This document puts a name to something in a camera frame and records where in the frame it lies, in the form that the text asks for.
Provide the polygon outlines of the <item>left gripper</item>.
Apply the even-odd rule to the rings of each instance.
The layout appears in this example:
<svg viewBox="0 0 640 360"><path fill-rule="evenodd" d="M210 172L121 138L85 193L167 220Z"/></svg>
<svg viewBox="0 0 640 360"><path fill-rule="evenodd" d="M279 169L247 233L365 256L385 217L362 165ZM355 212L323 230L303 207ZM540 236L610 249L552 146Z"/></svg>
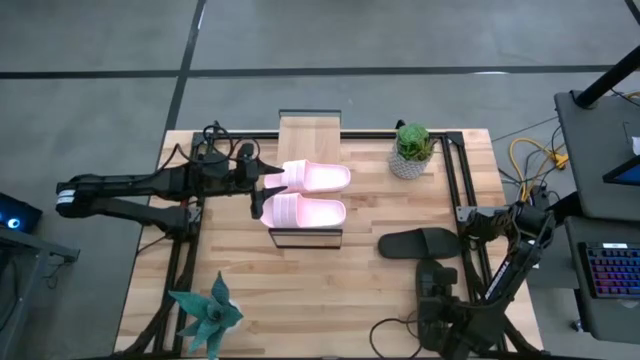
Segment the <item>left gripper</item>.
<svg viewBox="0 0 640 360"><path fill-rule="evenodd" d="M257 162L254 150L253 144L242 144L236 154L233 169L230 168L231 160L206 165L203 170L204 175L201 178L201 195L204 197L249 195L251 217L259 219L262 216L261 202L287 190L288 187L279 186L257 190L256 183L259 176L280 174L284 172L284 169L262 161Z"/></svg>

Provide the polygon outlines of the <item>black slide sandal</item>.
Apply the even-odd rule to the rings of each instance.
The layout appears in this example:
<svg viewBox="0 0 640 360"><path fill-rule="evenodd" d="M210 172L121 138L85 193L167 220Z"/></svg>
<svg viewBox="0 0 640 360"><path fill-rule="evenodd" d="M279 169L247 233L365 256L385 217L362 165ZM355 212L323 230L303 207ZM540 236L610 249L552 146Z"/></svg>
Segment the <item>black slide sandal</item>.
<svg viewBox="0 0 640 360"><path fill-rule="evenodd" d="M428 323L426 325L418 324L418 268L419 267L443 267L439 262L432 259L421 259L416 267L416 302L417 302L417 330L420 345L430 351L439 352L442 346L443 337L447 330L447 323L443 320Z"/></svg>
<svg viewBox="0 0 640 360"><path fill-rule="evenodd" d="M449 259L462 252L457 235L444 228L416 228L382 235L379 254L387 259Z"/></svg>

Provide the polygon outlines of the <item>pink slide sandal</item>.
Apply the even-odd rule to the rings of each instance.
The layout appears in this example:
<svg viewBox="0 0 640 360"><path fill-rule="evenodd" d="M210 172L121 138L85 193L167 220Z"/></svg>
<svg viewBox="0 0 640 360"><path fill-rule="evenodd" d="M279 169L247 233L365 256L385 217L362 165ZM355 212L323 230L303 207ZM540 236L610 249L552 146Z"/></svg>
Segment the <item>pink slide sandal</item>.
<svg viewBox="0 0 640 360"><path fill-rule="evenodd" d="M299 193L269 198L260 218L269 228L335 228L345 220L346 207L341 201L306 198Z"/></svg>
<svg viewBox="0 0 640 360"><path fill-rule="evenodd" d="M343 165L294 160L281 168L282 173L265 176L266 188L285 186L284 193L325 193L342 190L351 182L351 172Z"/></svg>

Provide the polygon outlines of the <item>teal artificial agave plant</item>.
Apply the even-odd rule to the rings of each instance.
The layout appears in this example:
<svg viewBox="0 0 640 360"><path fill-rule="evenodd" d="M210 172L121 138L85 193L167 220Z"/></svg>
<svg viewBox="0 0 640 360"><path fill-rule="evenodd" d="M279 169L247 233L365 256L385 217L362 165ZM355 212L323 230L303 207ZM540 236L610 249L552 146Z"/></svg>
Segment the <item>teal artificial agave plant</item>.
<svg viewBox="0 0 640 360"><path fill-rule="evenodd" d="M180 291L170 291L169 295L181 310L195 319L177 332L180 337L192 337L188 352L193 353L201 346L206 346L208 360L219 360L225 333L236 327L244 318L239 307L231 299L222 273L217 273L207 297Z"/></svg>

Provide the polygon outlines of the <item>black pole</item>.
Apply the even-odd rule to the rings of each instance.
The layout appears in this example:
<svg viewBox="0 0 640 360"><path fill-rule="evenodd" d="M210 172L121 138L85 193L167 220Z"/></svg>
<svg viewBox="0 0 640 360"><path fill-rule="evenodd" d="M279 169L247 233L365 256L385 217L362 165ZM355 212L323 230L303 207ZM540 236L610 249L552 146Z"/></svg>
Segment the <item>black pole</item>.
<svg viewBox="0 0 640 360"><path fill-rule="evenodd" d="M564 196L550 205L546 211L550 212L557 223L563 223L570 216L574 207L573 193Z"/></svg>
<svg viewBox="0 0 640 360"><path fill-rule="evenodd" d="M583 109L591 108L597 100L640 68L640 45L611 67L579 94L571 92L574 103Z"/></svg>

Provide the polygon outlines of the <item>green succulent in patterned pot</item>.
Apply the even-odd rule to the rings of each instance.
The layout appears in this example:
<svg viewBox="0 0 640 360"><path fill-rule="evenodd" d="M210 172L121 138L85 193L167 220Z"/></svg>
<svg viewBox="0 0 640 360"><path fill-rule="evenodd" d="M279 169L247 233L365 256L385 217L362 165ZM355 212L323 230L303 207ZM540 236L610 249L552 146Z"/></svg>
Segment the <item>green succulent in patterned pot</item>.
<svg viewBox="0 0 640 360"><path fill-rule="evenodd" d="M402 125L396 134L389 157L389 169L405 180L417 179L426 169L436 140L419 124Z"/></svg>

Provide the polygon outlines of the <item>backlit computer keyboard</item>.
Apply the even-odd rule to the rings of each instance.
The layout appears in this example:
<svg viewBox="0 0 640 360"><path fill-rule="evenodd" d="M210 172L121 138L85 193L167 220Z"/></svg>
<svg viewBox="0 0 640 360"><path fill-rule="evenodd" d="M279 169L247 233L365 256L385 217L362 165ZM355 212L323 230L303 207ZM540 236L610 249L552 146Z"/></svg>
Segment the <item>backlit computer keyboard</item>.
<svg viewBox="0 0 640 360"><path fill-rule="evenodd" d="M582 242L578 249L593 298L640 301L640 246Z"/></svg>

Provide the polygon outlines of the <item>grey desk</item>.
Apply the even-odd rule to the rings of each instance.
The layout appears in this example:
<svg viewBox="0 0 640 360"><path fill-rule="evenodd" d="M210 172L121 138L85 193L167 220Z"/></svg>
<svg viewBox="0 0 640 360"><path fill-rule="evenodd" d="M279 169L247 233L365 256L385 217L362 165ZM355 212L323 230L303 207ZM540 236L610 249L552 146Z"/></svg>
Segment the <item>grey desk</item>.
<svg viewBox="0 0 640 360"><path fill-rule="evenodd" d="M573 95L554 95L582 214L589 218L640 222L640 185L606 183L603 177L635 157L640 107L620 97L600 98L583 109Z"/></svg>
<svg viewBox="0 0 640 360"><path fill-rule="evenodd" d="M640 246L640 225L580 217L568 217L564 225L578 282L577 301L583 329L598 340L640 345L640 301L593 298L578 249L582 242Z"/></svg>

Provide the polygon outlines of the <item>blue lit screen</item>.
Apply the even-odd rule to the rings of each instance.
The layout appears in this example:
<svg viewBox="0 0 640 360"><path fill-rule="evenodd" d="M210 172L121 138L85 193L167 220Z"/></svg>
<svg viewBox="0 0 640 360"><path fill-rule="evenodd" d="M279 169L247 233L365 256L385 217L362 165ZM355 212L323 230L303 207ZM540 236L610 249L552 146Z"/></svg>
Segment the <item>blue lit screen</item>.
<svg viewBox="0 0 640 360"><path fill-rule="evenodd" d="M605 183L640 186L640 155L602 176Z"/></svg>

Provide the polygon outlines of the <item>computer case with blue light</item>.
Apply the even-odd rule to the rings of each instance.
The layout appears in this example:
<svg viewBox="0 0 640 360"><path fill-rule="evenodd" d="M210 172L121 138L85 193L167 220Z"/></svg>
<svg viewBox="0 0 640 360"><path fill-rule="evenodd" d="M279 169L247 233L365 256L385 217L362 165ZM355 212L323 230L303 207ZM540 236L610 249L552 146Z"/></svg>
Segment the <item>computer case with blue light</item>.
<svg viewBox="0 0 640 360"><path fill-rule="evenodd" d="M41 216L40 209L0 192L0 226L32 234Z"/></svg>

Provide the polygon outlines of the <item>grey metal cart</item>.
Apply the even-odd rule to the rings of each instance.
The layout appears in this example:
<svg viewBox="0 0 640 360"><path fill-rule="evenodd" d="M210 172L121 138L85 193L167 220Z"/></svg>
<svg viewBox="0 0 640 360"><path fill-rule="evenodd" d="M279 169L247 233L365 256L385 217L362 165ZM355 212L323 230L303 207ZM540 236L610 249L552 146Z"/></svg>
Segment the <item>grey metal cart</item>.
<svg viewBox="0 0 640 360"><path fill-rule="evenodd" d="M73 263L77 261L80 250L8 228L0 228L1 245L17 257L11 284L14 301L7 316L0 321L0 360L10 360L23 332L36 287L45 276L49 258L58 256L64 263Z"/></svg>

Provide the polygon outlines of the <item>wooden shelf with black frame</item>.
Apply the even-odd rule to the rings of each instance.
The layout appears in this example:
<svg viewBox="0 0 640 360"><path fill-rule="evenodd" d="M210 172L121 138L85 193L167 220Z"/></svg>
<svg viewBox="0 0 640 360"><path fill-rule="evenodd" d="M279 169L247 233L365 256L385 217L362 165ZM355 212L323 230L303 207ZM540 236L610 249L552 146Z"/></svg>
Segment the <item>wooden shelf with black frame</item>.
<svg viewBox="0 0 640 360"><path fill-rule="evenodd" d="M281 110L277 162L306 159L337 164L340 160L339 110ZM268 234L278 249L339 250L343 230L275 228Z"/></svg>

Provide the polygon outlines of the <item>black aluminium table frame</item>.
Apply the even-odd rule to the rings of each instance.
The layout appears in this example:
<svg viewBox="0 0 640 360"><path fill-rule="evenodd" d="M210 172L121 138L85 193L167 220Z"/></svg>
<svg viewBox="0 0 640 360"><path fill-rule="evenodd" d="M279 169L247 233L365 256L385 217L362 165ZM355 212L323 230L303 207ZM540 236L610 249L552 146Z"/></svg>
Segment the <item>black aluminium table frame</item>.
<svg viewBox="0 0 640 360"><path fill-rule="evenodd" d="M276 164L278 131L259 136L261 156ZM448 129L416 180L388 169L394 132L344 130L340 160L352 174L338 194L347 208L339 250L278 249L251 219L246 197L205 203L194 248L192 287L207 294L221 272L244 318L224 338L225 357L405 357L417 348L403 326L415 307L411 260L387 260L377 242L417 227L454 229L459 205L504 203L489 134Z"/></svg>

